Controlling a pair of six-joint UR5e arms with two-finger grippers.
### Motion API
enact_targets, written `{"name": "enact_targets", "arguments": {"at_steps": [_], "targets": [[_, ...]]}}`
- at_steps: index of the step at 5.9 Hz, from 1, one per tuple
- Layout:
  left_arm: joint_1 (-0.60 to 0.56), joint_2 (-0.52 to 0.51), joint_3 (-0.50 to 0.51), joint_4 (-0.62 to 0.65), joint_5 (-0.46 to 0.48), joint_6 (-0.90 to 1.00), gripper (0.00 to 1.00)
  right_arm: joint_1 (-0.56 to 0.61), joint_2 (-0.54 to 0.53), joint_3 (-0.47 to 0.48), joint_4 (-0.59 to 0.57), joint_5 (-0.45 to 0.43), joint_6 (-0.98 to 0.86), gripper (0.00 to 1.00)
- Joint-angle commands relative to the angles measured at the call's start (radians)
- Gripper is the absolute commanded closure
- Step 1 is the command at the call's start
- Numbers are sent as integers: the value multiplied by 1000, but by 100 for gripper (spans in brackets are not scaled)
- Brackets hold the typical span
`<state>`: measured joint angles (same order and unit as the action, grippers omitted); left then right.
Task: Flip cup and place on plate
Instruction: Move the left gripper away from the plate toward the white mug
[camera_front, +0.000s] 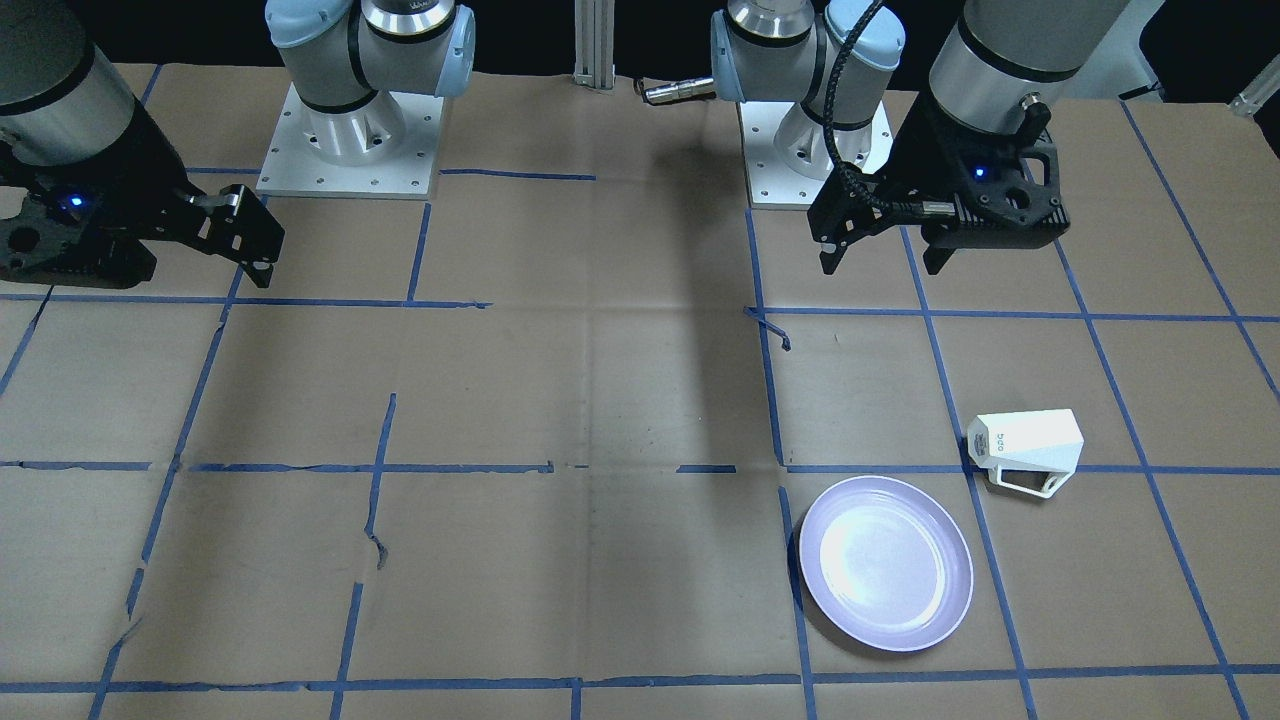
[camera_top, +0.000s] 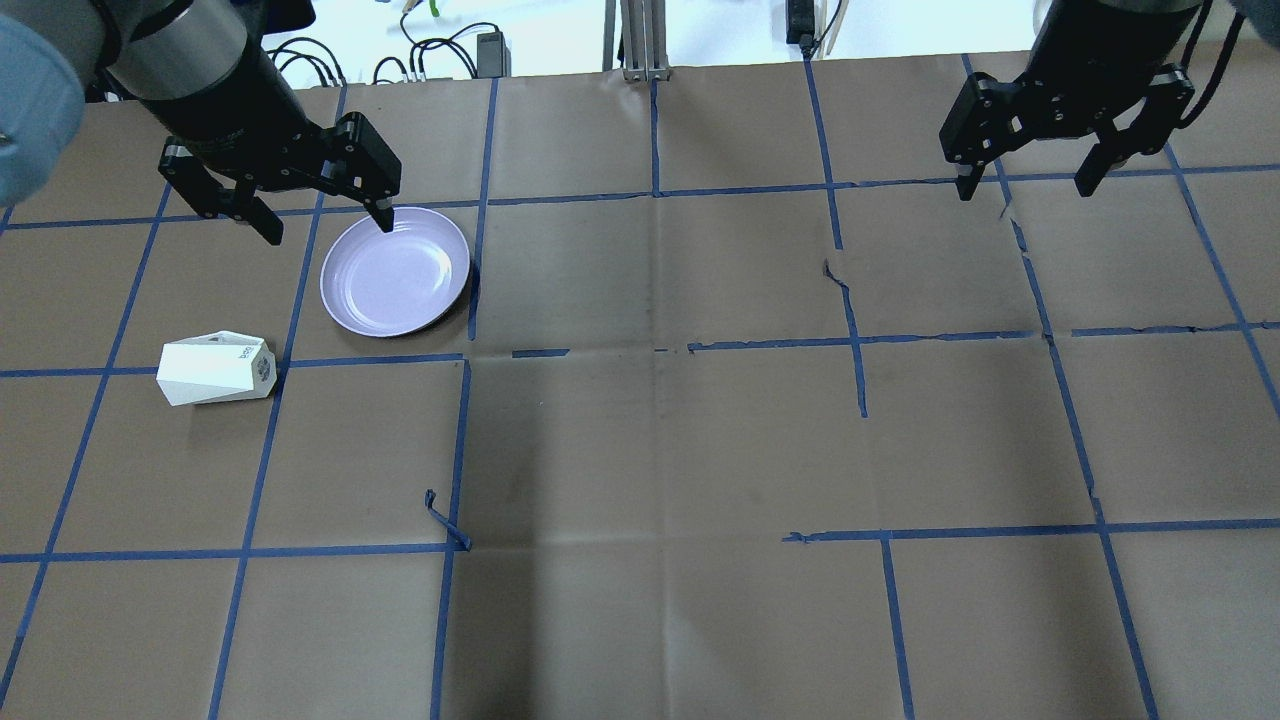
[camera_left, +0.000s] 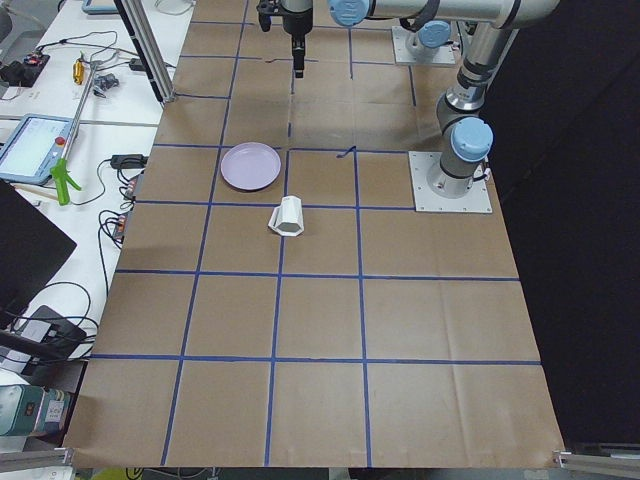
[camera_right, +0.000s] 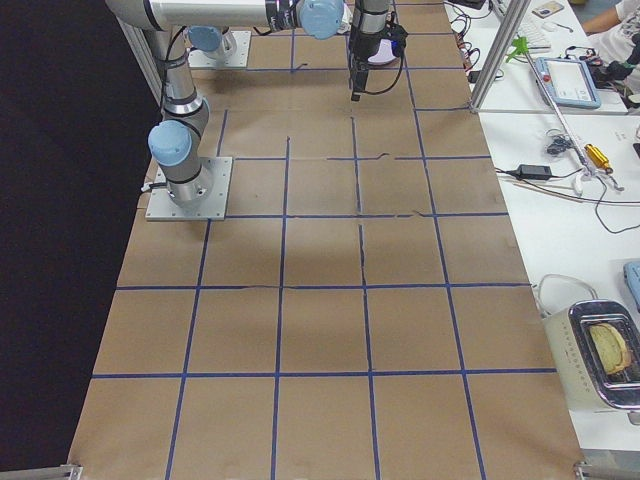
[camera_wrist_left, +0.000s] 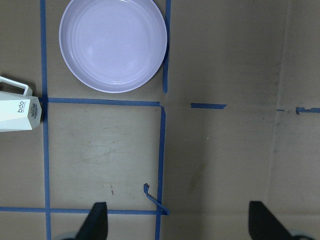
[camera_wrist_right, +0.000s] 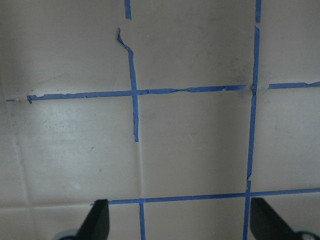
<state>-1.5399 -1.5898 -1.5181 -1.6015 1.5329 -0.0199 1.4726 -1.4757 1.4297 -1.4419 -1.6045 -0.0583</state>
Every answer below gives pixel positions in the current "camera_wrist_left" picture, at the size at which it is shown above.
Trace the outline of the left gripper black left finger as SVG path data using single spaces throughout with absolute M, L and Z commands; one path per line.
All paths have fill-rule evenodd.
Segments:
M 81 228 L 77 232 L 76 240 L 106 240 L 108 237 L 107 203 L 96 202 L 91 208 Z

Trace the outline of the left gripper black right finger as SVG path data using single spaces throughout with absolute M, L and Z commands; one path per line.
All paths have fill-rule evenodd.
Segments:
M 248 232 L 252 240 L 292 240 L 293 236 L 261 201 L 250 201 Z

